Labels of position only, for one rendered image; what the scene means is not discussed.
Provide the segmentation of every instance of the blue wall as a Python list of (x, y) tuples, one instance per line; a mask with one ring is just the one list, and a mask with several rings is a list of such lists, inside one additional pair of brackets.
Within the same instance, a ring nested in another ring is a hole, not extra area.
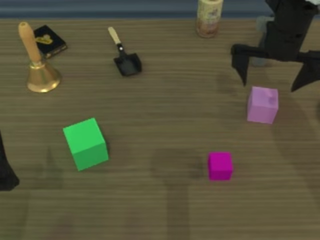
[[(0, 18), (193, 18), (197, 0), (0, 0)], [(268, 15), (265, 0), (224, 0), (223, 16)]]

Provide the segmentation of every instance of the green block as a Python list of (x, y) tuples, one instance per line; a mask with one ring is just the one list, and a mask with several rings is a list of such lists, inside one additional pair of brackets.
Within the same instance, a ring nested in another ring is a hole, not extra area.
[(95, 118), (63, 129), (78, 171), (109, 160), (106, 141)]

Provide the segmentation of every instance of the purple cube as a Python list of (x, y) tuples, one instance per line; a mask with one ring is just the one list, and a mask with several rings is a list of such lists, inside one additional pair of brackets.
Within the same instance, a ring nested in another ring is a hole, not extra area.
[(279, 109), (278, 90), (253, 86), (247, 106), (247, 121), (272, 124)]
[(208, 157), (210, 181), (227, 181), (231, 179), (234, 167), (230, 152), (210, 152)]

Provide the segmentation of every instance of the shovel handle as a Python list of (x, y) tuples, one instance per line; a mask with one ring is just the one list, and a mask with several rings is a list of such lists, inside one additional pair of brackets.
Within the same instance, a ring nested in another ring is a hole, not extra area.
[(40, 55), (34, 31), (30, 25), (23, 21), (20, 22), (18, 26), (19, 36), (24, 44), (24, 47), (29, 55), (31, 62), (38, 63), (41, 61), (42, 57)]
[(121, 41), (118, 37), (116, 30), (112, 26), (108, 27), (108, 31), (109, 31), (109, 34), (110, 34), (111, 38), (113, 39), (114, 43), (116, 45), (121, 44)]

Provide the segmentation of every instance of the black shovel blade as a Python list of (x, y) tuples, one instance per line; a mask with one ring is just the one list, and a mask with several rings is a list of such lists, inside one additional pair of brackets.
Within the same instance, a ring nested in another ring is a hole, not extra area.
[(136, 53), (122, 54), (122, 56), (116, 57), (114, 62), (122, 76), (131, 76), (142, 71), (142, 64)]

